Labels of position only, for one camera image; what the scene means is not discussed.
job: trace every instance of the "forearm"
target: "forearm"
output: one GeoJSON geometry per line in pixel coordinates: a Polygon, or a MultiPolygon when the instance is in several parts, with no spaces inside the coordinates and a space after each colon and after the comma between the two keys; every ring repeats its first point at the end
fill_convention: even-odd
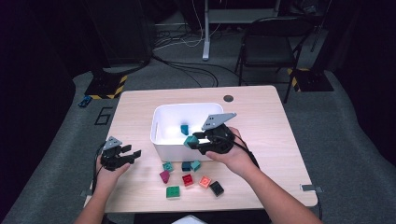
{"type": "Polygon", "coordinates": [[[242,176],[253,188],[274,223],[321,223],[302,203],[257,168],[242,176]]]}
{"type": "Polygon", "coordinates": [[[96,191],[75,221],[75,224],[100,224],[105,214],[109,193],[96,191]]]}

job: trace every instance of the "chair backrest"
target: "chair backrest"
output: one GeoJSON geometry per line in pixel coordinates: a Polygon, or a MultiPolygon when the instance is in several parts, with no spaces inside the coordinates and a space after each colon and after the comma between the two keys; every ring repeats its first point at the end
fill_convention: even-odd
{"type": "Polygon", "coordinates": [[[259,36],[304,36],[314,28],[305,17],[271,17],[254,21],[246,30],[246,35],[259,36]]]}

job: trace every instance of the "table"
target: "table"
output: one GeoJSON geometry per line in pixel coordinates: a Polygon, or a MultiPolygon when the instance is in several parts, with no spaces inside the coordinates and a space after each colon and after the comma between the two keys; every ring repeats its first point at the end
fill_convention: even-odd
{"type": "Polygon", "coordinates": [[[209,60],[210,30],[209,23],[252,23],[253,21],[277,16],[280,0],[276,0],[274,8],[251,8],[251,9],[210,9],[208,0],[205,0],[205,43],[202,59],[209,60]]]}
{"type": "Polygon", "coordinates": [[[182,103],[218,103],[225,113],[235,112],[237,116],[226,125],[239,129],[261,169],[304,205],[317,204],[315,192],[300,190],[301,184],[310,185],[311,180],[275,87],[126,91],[120,97],[108,136],[118,138],[123,146],[132,145],[126,154],[142,149],[142,155],[120,178],[106,204],[106,213],[262,208],[245,180],[216,161],[202,161],[199,170],[189,173],[181,171],[181,162],[172,162],[175,170],[169,182],[163,183],[159,173],[164,161],[149,139],[152,117],[159,105],[182,103]],[[231,95],[233,101],[225,102],[225,95],[231,95]],[[192,175],[192,186],[184,187],[181,177],[186,174],[192,175]],[[219,181],[225,192],[216,197],[210,189],[199,186],[203,175],[219,181]],[[167,199],[166,187],[175,185],[180,186],[180,197],[167,199]]]}

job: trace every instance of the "gray carpet floor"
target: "gray carpet floor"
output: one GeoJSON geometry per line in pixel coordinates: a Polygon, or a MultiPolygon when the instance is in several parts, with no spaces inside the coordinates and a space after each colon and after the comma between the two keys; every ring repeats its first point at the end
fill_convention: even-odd
{"type": "MultiPolygon", "coordinates": [[[[227,34],[212,41],[208,63],[233,70],[241,34],[227,34]]],[[[299,67],[310,67],[319,47],[310,52],[313,36],[304,46],[299,67]]],[[[203,42],[196,47],[177,44],[154,53],[168,61],[202,62],[203,42]]],[[[210,70],[219,86],[236,86],[237,77],[227,70],[200,65],[210,70]]],[[[282,69],[246,71],[246,79],[285,81],[282,69]]],[[[312,182],[325,192],[319,194],[325,223],[396,223],[396,168],[384,160],[361,130],[346,92],[333,73],[326,71],[334,91],[290,93],[284,105],[312,182]]],[[[92,74],[74,78],[76,95],[64,123],[47,154],[40,162],[19,199],[3,223],[71,223],[81,211],[92,181],[92,160],[96,149],[106,140],[110,126],[94,125],[103,107],[112,115],[118,99],[93,100],[80,108],[92,74]]],[[[286,84],[274,84],[283,99],[286,84]]],[[[125,91],[212,87],[209,76],[190,74],[151,61],[128,76],[125,91]]],[[[311,208],[318,214],[318,207],[311,208]]],[[[117,223],[133,223],[134,214],[110,214],[117,223]]]]}

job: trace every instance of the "silver triangular plate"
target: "silver triangular plate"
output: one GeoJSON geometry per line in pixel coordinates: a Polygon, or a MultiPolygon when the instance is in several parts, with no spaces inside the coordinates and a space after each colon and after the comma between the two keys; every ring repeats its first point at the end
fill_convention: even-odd
{"type": "Polygon", "coordinates": [[[227,113],[227,114],[215,114],[209,115],[202,126],[202,130],[210,130],[219,127],[225,121],[232,119],[236,116],[236,113],[227,113]]]}
{"type": "Polygon", "coordinates": [[[105,143],[105,146],[103,147],[103,150],[108,150],[110,148],[120,146],[121,144],[122,142],[119,141],[117,138],[113,136],[109,136],[105,143]]]}

